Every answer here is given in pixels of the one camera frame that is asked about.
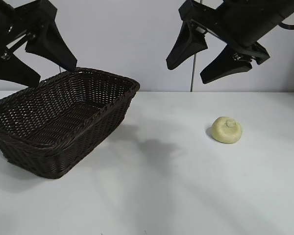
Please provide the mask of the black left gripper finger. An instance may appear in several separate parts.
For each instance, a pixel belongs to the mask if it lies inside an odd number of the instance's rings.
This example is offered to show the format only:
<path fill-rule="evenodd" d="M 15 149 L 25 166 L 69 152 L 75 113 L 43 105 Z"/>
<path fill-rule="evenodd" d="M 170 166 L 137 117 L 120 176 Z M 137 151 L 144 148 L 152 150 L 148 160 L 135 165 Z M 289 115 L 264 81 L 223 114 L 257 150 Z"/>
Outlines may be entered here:
<path fill-rule="evenodd" d="M 13 53 L 0 53 L 0 80 L 37 87 L 40 75 Z"/>
<path fill-rule="evenodd" d="M 75 71 L 77 59 L 67 47 L 54 21 L 38 24 L 35 38 L 25 46 L 27 53 L 44 57 L 67 71 Z"/>

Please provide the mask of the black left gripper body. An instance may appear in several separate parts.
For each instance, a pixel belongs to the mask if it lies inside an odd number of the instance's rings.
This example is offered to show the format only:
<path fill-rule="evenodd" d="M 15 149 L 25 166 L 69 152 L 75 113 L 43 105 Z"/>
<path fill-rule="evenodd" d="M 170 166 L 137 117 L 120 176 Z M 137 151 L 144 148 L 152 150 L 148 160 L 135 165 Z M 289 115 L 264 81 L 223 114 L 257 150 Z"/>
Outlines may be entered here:
<path fill-rule="evenodd" d="M 27 33 L 37 33 L 40 25 L 54 22 L 57 8 L 49 0 L 35 0 L 12 7 L 0 0 L 0 55 L 5 47 Z"/>

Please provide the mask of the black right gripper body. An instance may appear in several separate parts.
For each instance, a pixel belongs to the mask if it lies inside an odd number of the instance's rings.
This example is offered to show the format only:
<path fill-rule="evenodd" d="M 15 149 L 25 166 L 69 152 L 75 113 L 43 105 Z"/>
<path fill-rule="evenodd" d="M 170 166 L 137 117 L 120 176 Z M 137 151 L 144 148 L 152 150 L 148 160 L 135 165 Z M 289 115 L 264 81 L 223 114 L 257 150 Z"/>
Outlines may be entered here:
<path fill-rule="evenodd" d="M 216 9 L 187 0 L 178 12 L 197 44 L 190 54 L 206 50 L 205 34 L 211 33 L 260 65 L 270 56 L 258 40 L 294 13 L 294 0 L 225 0 Z"/>

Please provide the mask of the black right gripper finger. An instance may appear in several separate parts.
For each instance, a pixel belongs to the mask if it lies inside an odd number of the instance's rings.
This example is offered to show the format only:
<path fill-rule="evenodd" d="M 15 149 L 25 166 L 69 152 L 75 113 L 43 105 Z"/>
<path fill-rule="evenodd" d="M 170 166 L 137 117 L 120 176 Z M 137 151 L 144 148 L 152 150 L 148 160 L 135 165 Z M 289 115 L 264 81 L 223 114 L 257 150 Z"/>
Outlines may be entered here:
<path fill-rule="evenodd" d="M 248 72 L 252 69 L 250 61 L 235 60 L 236 51 L 226 46 L 222 52 L 200 73 L 203 84 L 208 84 L 222 77 L 235 73 Z"/>
<path fill-rule="evenodd" d="M 205 35 L 191 22 L 183 22 L 177 40 L 166 58 L 167 68 L 173 70 L 189 57 L 208 48 Z"/>

